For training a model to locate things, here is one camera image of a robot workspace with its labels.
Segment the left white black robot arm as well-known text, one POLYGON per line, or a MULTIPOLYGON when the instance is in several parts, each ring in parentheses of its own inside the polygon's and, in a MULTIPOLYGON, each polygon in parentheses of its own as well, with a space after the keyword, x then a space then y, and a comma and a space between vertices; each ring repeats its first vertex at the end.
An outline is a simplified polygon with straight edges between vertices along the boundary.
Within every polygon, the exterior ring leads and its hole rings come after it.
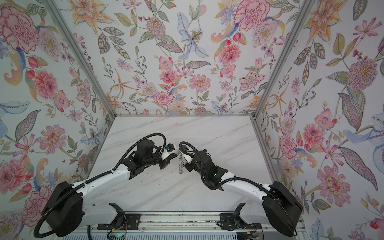
POLYGON ((178 148, 173 144, 164 143, 158 147, 152 140, 141 139, 123 154, 111 170, 76 184, 59 184, 42 210, 34 237, 65 237, 79 227, 92 225, 105 225, 113 231, 123 227, 127 217, 118 204, 96 204, 93 200, 112 187, 132 180, 151 166, 164 169, 177 156, 178 148))

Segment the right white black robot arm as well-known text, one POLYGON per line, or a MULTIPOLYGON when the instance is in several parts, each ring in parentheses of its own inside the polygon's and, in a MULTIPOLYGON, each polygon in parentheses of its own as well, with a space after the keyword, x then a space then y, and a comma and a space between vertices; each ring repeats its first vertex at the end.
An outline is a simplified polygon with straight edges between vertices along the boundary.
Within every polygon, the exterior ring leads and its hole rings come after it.
POLYGON ((220 224, 224 229, 245 230, 266 224, 287 237, 297 236, 296 227, 303 207, 282 183, 260 184, 238 177, 215 165, 206 150, 198 151, 186 145, 181 145, 180 148, 187 161, 186 169, 189 172, 198 172, 208 189, 234 193, 252 201, 251 204, 238 204, 230 216, 221 218, 220 224))

